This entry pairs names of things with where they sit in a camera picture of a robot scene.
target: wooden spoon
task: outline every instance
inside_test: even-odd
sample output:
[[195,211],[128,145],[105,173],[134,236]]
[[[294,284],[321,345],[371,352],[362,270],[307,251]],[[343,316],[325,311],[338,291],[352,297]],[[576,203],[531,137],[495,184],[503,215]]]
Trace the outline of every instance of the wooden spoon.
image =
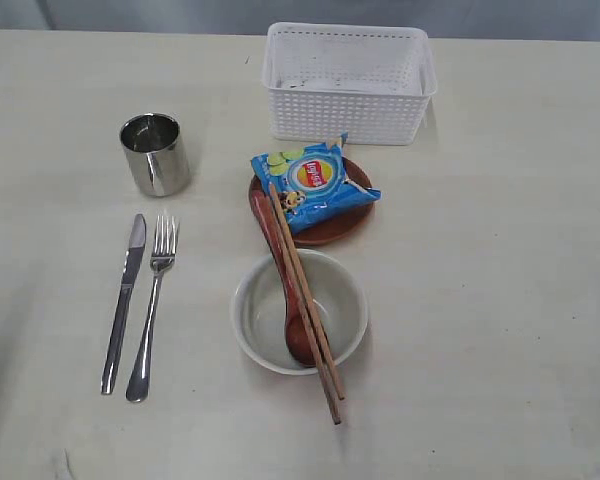
[[313,361],[309,339],[304,330],[298,307],[298,302],[301,298],[300,292],[293,288],[293,282],[290,277],[290,275],[293,275],[293,272],[288,271],[284,264],[281,247],[283,239],[276,233],[276,218],[273,208],[262,190],[249,190],[249,204],[251,205],[253,215],[258,220],[258,224],[260,224],[264,238],[269,244],[269,250],[271,250],[271,255],[282,281],[284,298],[287,303],[287,313],[284,323],[284,338],[287,342],[287,348],[297,362],[307,367],[314,367],[315,362]]

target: chopsticks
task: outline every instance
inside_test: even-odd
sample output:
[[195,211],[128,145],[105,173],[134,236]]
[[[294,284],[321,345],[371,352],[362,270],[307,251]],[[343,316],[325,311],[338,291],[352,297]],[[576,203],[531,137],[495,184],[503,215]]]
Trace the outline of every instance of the chopsticks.
[[336,369],[336,365],[333,361],[331,348],[329,347],[329,342],[324,333],[324,328],[322,326],[322,321],[320,320],[320,315],[318,314],[318,309],[313,301],[313,295],[309,289],[307,277],[304,274],[304,269],[302,268],[298,251],[296,250],[296,246],[293,242],[291,231],[289,230],[289,225],[287,224],[287,219],[282,211],[282,205],[280,205],[280,200],[278,198],[278,190],[273,183],[269,184],[269,198],[276,214],[276,233],[281,238],[280,244],[282,247],[283,261],[287,270],[292,272],[290,277],[295,290],[301,294],[299,299],[300,305],[298,305],[300,309],[300,316],[302,317],[302,323],[309,339],[309,346],[311,348],[313,359],[316,363],[316,368],[318,369],[320,382],[322,383],[324,394],[327,397],[327,403],[329,405],[331,417],[333,418],[333,423],[338,425],[341,422],[340,412],[338,410],[338,405],[336,404],[331,393],[327,372],[331,377],[333,387],[339,400],[344,400],[345,398],[342,380],[340,379],[340,375],[338,374],[338,370]]

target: stainless steel cup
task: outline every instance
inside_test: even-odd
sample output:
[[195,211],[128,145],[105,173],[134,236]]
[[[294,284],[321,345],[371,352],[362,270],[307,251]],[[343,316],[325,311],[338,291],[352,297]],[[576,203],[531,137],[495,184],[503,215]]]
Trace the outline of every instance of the stainless steel cup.
[[191,181],[180,126],[173,118],[161,113],[134,117],[120,129],[120,142],[142,193],[165,197]]

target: lay's chips bag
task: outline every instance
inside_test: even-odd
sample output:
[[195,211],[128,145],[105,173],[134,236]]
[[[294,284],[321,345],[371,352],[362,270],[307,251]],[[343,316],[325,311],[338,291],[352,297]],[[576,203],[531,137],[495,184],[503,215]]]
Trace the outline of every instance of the lay's chips bag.
[[253,157],[251,166],[269,194],[273,182],[291,232],[297,233],[350,208],[375,202],[380,191],[353,182],[342,162],[343,134],[332,146],[311,145],[303,150]]

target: brown plate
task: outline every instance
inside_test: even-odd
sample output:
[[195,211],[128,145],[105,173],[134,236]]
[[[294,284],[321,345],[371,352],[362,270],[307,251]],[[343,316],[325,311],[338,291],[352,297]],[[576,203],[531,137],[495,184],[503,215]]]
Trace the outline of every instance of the brown plate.
[[[371,181],[369,180],[369,177],[367,177],[367,174],[348,158],[343,157],[342,159],[344,160],[344,168],[347,171],[349,178],[361,187],[371,188]],[[249,185],[249,195],[251,195],[252,191],[256,190],[262,191],[262,184],[258,177],[254,175],[251,179],[251,184]],[[339,240],[342,237],[346,237],[364,223],[371,213],[371,210],[373,210],[374,203],[375,202],[360,207],[354,207],[340,215],[336,215],[324,222],[320,222],[313,227],[302,230],[293,236],[293,240],[299,247],[309,247],[324,245]]]

